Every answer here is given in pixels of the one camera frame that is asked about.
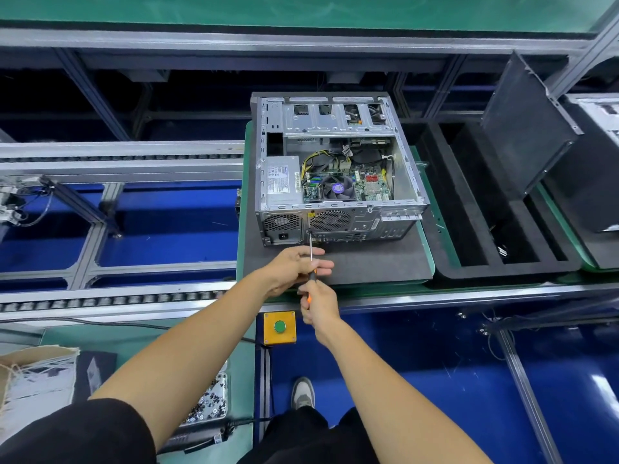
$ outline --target screwdriver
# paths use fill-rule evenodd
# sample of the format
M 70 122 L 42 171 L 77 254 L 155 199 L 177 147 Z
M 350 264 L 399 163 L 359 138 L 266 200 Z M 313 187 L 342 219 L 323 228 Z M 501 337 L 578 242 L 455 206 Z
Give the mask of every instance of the screwdriver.
M 309 261 L 310 262 L 312 260 L 314 260 L 314 253 L 313 253 L 314 249 L 312 247 L 311 240 L 312 240 L 311 231 L 309 231 Z M 314 271 L 309 274 L 309 279 L 310 280 L 315 280 L 316 279 L 316 271 L 317 271 L 317 269 L 314 269 Z M 311 295 L 308 293 L 308 304 L 310 304 L 310 303 L 311 303 Z

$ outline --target green button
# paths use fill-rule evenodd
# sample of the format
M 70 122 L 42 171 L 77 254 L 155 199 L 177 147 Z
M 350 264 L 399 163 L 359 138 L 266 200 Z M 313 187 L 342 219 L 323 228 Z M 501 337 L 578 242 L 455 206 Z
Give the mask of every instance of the green button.
M 282 334 L 284 330 L 286 330 L 286 323 L 283 320 L 278 320 L 275 322 L 275 332 L 278 334 Z

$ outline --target power supply label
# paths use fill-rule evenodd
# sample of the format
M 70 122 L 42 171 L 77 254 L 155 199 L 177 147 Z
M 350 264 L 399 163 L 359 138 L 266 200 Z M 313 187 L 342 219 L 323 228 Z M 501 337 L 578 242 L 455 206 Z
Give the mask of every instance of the power supply label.
M 267 192 L 269 194 L 290 194 L 288 166 L 269 166 L 267 171 Z

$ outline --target hand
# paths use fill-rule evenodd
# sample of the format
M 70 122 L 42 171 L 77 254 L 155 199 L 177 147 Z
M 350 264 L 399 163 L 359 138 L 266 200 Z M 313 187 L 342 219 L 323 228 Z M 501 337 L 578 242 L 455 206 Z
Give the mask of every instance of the hand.
M 309 280 L 299 287 L 304 293 L 301 298 L 301 314 L 303 322 L 314 326 L 318 342 L 329 347 L 329 333 L 343 321 L 337 307 L 337 295 L 331 287 L 320 280 Z M 308 303 L 308 294 L 311 296 L 311 305 Z
M 334 263 L 330 260 L 310 260 L 309 246 L 295 246 L 284 249 L 277 257 L 258 271 L 267 282 L 267 296 L 279 296 L 295 283 L 309 278 L 308 273 L 316 270 L 318 276 L 331 275 Z M 323 256 L 324 249 L 313 248 L 313 255 Z

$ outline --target forearm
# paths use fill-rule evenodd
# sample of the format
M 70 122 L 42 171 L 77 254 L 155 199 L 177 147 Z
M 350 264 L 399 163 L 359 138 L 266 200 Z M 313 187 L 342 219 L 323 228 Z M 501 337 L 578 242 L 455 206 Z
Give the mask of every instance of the forearm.
M 168 330 L 128 360 L 91 397 L 113 397 L 132 405 L 159 448 L 230 356 L 266 299 L 259 271 L 221 299 Z
M 334 324 L 326 337 L 381 464 L 490 462 L 458 425 L 344 321 Z

